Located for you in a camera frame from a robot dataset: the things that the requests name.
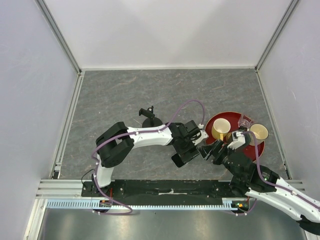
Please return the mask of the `black smartphone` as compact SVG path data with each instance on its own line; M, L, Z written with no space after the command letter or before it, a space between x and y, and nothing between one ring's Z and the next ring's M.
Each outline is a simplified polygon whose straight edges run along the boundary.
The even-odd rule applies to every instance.
M193 160L195 157L197 157L200 153L198 151L194 152L187 152L183 155L179 155L178 153L174 154L171 157L171 160L174 162L174 164L181 168L184 165L188 164L191 160Z

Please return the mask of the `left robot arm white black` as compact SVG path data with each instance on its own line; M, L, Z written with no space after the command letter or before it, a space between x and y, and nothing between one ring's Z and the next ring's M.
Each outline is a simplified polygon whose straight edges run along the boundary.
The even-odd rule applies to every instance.
M133 149L150 146L173 146L175 154L171 157L180 168L199 155L197 145L209 136L203 125L196 125L193 120L183 124L168 122L154 127L128 127L124 122L117 122L95 143L93 157L97 160L97 169L93 174L92 191L99 197L110 191L111 177L116 166L121 164Z

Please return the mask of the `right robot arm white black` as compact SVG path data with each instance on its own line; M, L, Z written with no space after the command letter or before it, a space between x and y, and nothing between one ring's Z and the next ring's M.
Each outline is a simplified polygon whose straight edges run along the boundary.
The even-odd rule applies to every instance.
M268 167L252 161L243 152L244 143L216 140L198 147L204 160L223 165L231 174L229 191L262 201L290 216L314 235L320 234L320 202L296 189Z

